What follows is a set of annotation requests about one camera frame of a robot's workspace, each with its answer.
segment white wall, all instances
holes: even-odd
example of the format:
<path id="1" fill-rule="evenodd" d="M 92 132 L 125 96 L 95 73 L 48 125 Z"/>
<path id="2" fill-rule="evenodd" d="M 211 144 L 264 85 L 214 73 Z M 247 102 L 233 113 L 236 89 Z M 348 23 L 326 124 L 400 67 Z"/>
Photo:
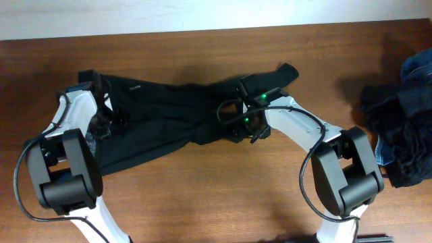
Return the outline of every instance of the white wall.
<path id="1" fill-rule="evenodd" d="M 1 0 L 0 40 L 430 17 L 432 0 Z"/>

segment black plastic bracket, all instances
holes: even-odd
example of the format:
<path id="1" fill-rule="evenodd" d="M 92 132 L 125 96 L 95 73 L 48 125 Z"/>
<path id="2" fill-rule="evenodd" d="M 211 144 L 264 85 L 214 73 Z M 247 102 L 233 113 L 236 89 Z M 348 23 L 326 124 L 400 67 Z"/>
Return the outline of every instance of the black plastic bracket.
<path id="1" fill-rule="evenodd" d="M 347 217 L 361 205 L 371 204 L 384 189 L 384 181 L 366 134 L 357 127 L 323 142 L 312 155 L 315 190 L 333 215 Z M 352 159 L 341 168 L 339 159 Z"/>
<path id="2" fill-rule="evenodd" d="M 70 167 L 51 171 L 57 164 L 53 161 L 60 159 L 67 159 Z M 80 129 L 37 143 L 28 153 L 27 168 L 40 205 L 58 215 L 93 209 L 102 195 L 102 175 Z"/>
<path id="3" fill-rule="evenodd" d="M 237 85 L 237 91 L 240 98 L 248 110 L 267 107 L 270 105 L 271 101 L 289 95 L 281 88 L 274 88 L 258 96 L 251 96 L 252 94 L 247 89 L 247 85 L 245 85 L 249 78 L 253 78 L 253 74 L 243 77 Z M 250 132 L 250 143 L 254 143 L 258 139 L 266 139 L 271 135 L 271 129 L 265 119 L 264 111 L 250 114 L 250 117 L 247 117 L 247 120 L 248 121 L 243 126 L 245 126 L 246 130 Z"/>

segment black fabric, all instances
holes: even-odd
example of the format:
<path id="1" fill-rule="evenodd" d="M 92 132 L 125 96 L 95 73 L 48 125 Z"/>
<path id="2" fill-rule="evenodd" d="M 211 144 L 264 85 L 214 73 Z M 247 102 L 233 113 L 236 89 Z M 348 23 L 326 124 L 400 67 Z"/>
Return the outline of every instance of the black fabric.
<path id="1" fill-rule="evenodd" d="M 80 77 L 85 82 L 91 75 Z M 283 88 L 297 77 L 298 71 L 285 63 L 275 72 L 253 74 L 247 85 L 258 95 Z M 96 145 L 95 159 L 102 175 L 162 157 L 188 142 L 203 145 L 222 138 L 240 142 L 244 137 L 238 124 L 223 126 L 215 113 L 223 101 L 239 98 L 240 78 L 208 86 L 173 86 L 106 75 L 101 80 L 113 108 L 109 134 Z M 237 111 L 222 113 L 221 119 L 237 115 Z"/>
<path id="2" fill-rule="evenodd" d="M 391 146 L 386 165 L 396 187 L 432 178 L 432 86 L 425 82 L 366 86 L 361 105 L 366 126 Z"/>

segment wood grain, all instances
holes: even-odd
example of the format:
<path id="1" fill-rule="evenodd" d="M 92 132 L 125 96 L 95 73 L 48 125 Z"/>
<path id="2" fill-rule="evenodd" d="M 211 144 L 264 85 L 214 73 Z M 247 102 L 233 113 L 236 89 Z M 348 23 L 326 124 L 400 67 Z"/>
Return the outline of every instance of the wood grain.
<path id="1" fill-rule="evenodd" d="M 12 188 L 23 141 L 48 126 L 57 110 L 55 92 L 75 84 L 80 70 L 166 84 L 209 84 L 287 62 L 300 72 L 286 89 L 299 104 L 350 128 L 361 126 L 356 111 L 361 88 L 399 82 L 401 63 L 430 46 L 428 20 L 0 42 L 0 241 L 85 242 L 71 223 L 25 218 Z M 321 220 L 298 189 L 304 156 L 279 132 L 253 145 L 189 144 L 104 177 L 103 196 L 135 242 L 257 242 L 313 234 Z M 388 181 L 385 185 L 364 214 L 360 234 L 430 242 L 432 182 L 398 189 Z M 30 211 L 54 216 L 38 205 L 25 167 L 20 188 Z M 310 170 L 306 190 L 318 204 Z"/>

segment denim jeans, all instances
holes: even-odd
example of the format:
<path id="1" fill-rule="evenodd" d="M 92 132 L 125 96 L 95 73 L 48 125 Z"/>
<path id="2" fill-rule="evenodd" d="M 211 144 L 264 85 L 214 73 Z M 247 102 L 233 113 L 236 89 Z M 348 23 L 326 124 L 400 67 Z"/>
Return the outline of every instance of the denim jeans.
<path id="1" fill-rule="evenodd" d="M 424 82 L 432 84 L 432 48 L 409 57 L 400 71 L 402 83 Z M 388 165 L 395 161 L 394 147 L 378 136 L 375 158 L 378 165 Z"/>

